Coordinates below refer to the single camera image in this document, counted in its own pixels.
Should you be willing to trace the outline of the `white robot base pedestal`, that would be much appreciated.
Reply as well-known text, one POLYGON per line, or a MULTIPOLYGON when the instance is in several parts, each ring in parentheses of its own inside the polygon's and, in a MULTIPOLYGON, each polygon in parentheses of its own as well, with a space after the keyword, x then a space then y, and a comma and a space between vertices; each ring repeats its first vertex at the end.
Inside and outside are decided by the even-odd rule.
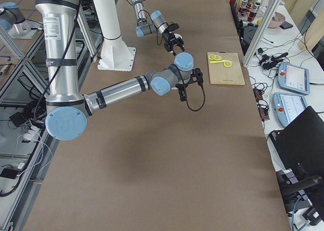
POLYGON ((93 0, 104 38, 99 70, 132 70, 136 49, 127 47, 122 39, 115 0, 93 0))

